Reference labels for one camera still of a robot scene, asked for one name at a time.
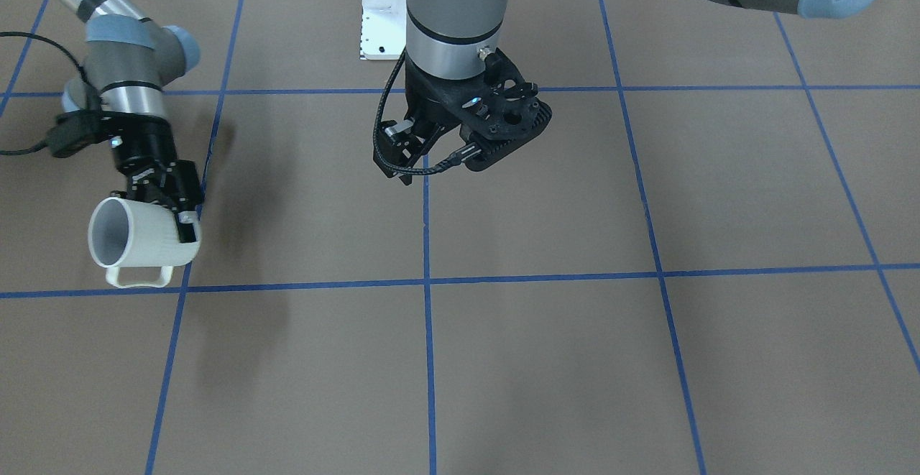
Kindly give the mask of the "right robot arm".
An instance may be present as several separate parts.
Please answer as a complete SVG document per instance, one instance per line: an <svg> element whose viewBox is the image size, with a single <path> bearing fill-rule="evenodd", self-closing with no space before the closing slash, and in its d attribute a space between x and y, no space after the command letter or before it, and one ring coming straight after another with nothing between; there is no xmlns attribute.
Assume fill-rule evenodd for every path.
<svg viewBox="0 0 920 475"><path fill-rule="evenodd" d="M157 25L131 0L60 0L85 27L88 55L63 91L63 113L32 151L72 157L111 142L125 177L119 197L172 214L178 241L200 241L193 218L203 203L194 162L181 160L163 89L197 66L198 43L182 27Z"/></svg>

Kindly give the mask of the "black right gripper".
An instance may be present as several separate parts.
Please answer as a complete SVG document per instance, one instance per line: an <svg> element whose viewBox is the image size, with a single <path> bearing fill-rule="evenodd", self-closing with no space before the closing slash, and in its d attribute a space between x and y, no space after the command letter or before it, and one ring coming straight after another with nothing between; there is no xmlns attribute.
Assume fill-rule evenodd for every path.
<svg viewBox="0 0 920 475"><path fill-rule="evenodd" d="M125 190L113 190L110 198L154 203L156 206L199 206L203 190L194 161L181 160L167 119L139 114L109 114L103 119L113 144L116 170L126 178ZM201 241L195 211L175 213L178 242Z"/></svg>

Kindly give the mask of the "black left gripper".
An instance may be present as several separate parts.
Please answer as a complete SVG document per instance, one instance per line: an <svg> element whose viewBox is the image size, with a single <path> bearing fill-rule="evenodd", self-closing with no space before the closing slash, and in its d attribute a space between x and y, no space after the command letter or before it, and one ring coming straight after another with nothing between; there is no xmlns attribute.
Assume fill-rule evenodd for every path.
<svg viewBox="0 0 920 475"><path fill-rule="evenodd" d="M456 117L456 94L463 80L437 78L416 65L405 67L405 119L382 121L374 128L372 159L387 178L398 177L404 185L412 184L412 176L394 171L390 166L412 168L420 151L434 143L444 132L462 124Z"/></svg>

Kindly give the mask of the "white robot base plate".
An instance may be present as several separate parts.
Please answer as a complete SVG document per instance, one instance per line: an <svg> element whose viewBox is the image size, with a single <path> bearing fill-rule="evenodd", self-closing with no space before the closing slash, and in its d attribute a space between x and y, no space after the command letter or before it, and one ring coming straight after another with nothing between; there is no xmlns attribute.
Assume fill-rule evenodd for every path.
<svg viewBox="0 0 920 475"><path fill-rule="evenodd" d="M405 21L405 0L362 0L359 59L398 59L405 49Z"/></svg>

